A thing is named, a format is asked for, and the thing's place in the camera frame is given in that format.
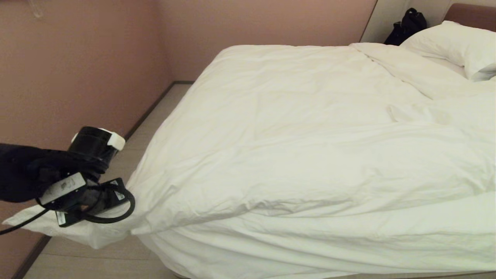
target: headboard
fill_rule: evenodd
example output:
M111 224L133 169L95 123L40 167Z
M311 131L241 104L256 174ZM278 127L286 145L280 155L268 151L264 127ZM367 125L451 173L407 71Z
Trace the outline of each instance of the headboard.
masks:
M449 8L444 20L496 32L496 7L455 3Z

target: white bedsheet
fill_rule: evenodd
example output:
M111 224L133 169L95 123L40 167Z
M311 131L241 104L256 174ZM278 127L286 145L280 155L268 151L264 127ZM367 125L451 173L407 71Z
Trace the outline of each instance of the white bedsheet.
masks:
M393 46L231 47L152 139L131 217L27 228L95 248L142 235L202 279L494 270L494 147L387 111L492 88ZM210 241L237 257L192 244Z

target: white sticker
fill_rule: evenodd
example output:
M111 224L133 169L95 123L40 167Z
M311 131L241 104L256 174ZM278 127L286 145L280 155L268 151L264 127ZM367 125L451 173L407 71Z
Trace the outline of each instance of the white sticker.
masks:
M125 196L117 191L114 191L114 193L116 193L116 196L117 198L119 199L119 201L122 201L123 199L125 199Z
M55 214L57 215L57 222L59 222L59 225L65 224L65 213L56 211Z
M47 203L54 201L70 192L86 185L81 173L75 173L65 179L62 179L54 184L52 184L40 198L40 203L46 205Z

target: black device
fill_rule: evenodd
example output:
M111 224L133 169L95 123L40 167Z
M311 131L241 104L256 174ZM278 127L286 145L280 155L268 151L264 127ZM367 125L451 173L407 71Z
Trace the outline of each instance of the black device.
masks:
M114 223L134 211L134 196L121 178L99 183L110 161L124 147L116 133L83 127L67 151L0 143L0 200L20 203L35 199L45 208L31 219L0 231L14 231L54 210L60 227L82 220ZM95 215L129 201L129 209L119 217Z
M393 24L393 31L384 44L399 46L413 34L427 28L427 21L421 12L410 8L405 12L401 21Z

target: black bag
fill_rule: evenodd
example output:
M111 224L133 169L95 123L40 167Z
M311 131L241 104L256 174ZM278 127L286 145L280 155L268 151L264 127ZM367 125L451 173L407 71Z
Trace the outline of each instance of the black bag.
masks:
M410 8L406 11L403 19L395 22L393 26L393 32L391 32L384 43L386 45L399 46L413 34L426 29L427 21L421 12Z

